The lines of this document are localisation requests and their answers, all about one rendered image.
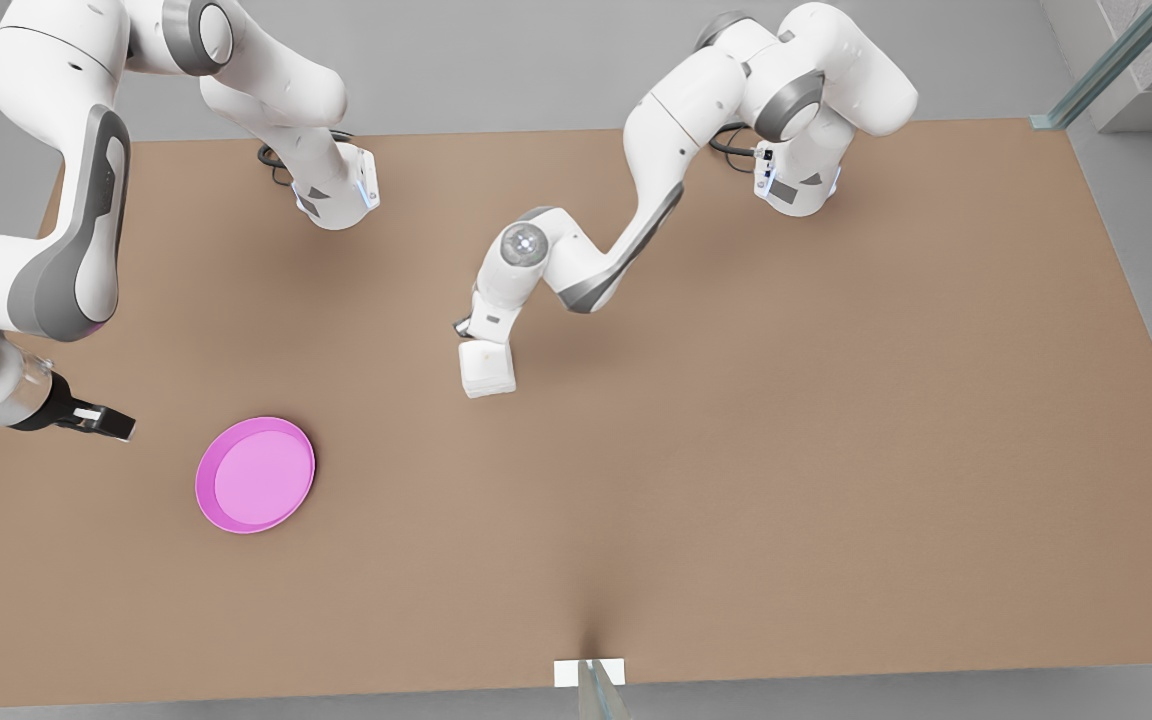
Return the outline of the pink round plate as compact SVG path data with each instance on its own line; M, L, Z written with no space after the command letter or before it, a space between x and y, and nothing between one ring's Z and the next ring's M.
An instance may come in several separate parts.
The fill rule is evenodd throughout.
M225 429L206 448L195 473L202 515L234 535L283 523L314 486L316 457L293 420L256 416Z

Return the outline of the white post foot plate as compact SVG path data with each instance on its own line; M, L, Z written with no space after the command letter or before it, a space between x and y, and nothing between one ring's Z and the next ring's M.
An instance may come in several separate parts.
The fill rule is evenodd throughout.
M626 685L626 660L599 659L605 674L614 685ZM594 664L594 660L556 660L553 662L554 682L558 688L579 685L579 667Z

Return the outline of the silver frame post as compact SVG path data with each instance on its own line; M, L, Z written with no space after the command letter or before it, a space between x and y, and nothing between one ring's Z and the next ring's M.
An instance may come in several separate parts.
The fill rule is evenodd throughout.
M598 659L577 661L579 720L634 720L626 702Z
M1111 41L1091 68L1076 81L1069 91L1047 113L1029 115L1029 123L1036 131L1064 131L1076 118L1112 86L1121 74L1130 68L1144 50L1152 44L1152 0L1124 32Z

